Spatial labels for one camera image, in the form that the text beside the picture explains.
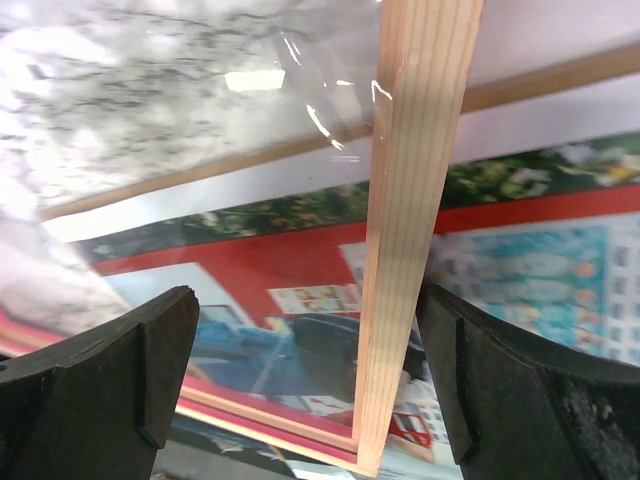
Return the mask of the printed photo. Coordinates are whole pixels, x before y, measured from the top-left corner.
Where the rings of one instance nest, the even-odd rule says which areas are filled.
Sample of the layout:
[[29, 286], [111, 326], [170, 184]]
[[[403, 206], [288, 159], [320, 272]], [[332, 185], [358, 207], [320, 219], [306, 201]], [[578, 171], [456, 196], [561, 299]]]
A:
[[[447, 173], [427, 277], [546, 340], [639, 367], [639, 49], [624, 47], [465, 96], [464, 152]], [[72, 245], [133, 304], [191, 286], [201, 315], [181, 400], [354, 466], [368, 139], [224, 174], [173, 206], [160, 190], [133, 224], [117, 207]], [[455, 463], [418, 332], [384, 431], [395, 448]]]

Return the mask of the clear acrylic sheet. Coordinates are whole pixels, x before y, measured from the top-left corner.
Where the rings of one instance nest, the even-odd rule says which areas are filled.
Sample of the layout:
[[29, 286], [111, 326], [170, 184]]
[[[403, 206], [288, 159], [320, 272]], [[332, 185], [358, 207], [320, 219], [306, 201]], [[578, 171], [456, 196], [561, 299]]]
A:
[[74, 333], [123, 302], [72, 251], [224, 174], [367, 135], [376, 1], [5, 1], [1, 302]]

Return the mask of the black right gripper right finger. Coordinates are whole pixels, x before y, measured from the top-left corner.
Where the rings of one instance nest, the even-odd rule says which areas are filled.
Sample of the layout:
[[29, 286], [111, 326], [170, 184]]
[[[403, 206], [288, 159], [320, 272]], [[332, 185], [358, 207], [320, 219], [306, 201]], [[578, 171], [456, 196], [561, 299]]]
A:
[[637, 367], [546, 340], [432, 283], [416, 316], [464, 478], [638, 478]]

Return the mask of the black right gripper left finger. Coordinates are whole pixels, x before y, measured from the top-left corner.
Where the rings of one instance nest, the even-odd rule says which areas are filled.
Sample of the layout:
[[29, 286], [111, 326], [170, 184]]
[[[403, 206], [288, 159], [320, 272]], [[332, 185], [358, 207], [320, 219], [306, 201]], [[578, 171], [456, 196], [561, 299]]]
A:
[[1, 364], [4, 479], [148, 479], [199, 318], [187, 286]]

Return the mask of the pink photo frame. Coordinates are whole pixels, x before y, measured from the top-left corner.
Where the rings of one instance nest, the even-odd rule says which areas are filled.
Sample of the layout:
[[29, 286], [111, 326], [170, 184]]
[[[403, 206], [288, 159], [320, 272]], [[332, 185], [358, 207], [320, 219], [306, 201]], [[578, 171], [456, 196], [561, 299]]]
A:
[[187, 415], [180, 403], [200, 324], [200, 301], [187, 284], [175, 284], [133, 304], [71, 245], [91, 272], [123, 302], [123, 308], [74, 333], [23, 325], [1, 302], [1, 351], [30, 354], [112, 321], [180, 286], [191, 288], [199, 318], [174, 414], [363, 474], [375, 473], [386, 443], [383, 419], [393, 410], [411, 323], [426, 267], [445, 175], [453, 149], [468, 70], [483, 5], [479, 1], [376, 1], [381, 7], [377, 61], [369, 83], [373, 112], [364, 155], [368, 164], [360, 331], [353, 427], [364, 443], [354, 466], [281, 444], [237, 424]]

